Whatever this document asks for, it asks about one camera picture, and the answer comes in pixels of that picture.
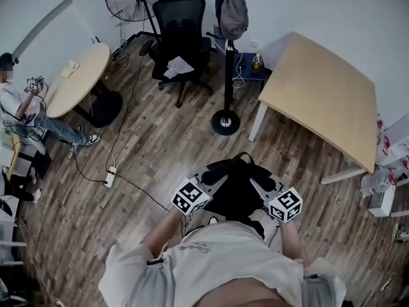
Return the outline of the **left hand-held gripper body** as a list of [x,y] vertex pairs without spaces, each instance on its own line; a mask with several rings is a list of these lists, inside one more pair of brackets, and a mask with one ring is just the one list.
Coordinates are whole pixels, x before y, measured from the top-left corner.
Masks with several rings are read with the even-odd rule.
[[187,216],[202,210],[213,199],[213,186],[206,185],[199,177],[184,178],[174,190],[171,203]]

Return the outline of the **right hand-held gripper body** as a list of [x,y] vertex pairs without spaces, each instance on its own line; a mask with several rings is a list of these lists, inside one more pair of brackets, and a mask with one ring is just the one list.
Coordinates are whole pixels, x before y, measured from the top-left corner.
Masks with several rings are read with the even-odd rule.
[[268,213],[276,220],[287,223],[301,213],[302,205],[302,197],[291,187],[268,203]]

